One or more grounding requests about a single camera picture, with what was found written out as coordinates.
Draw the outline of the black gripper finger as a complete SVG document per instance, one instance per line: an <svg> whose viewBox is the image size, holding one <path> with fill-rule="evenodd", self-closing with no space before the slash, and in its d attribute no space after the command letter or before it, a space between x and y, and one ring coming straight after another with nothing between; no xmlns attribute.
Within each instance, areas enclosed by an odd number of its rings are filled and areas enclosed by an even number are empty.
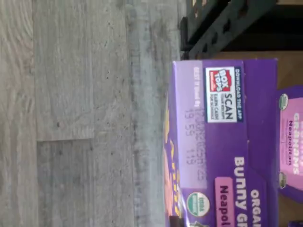
<svg viewBox="0 0 303 227"><path fill-rule="evenodd" d="M184 227L184 219L179 216L169 216L170 227Z"/></svg>

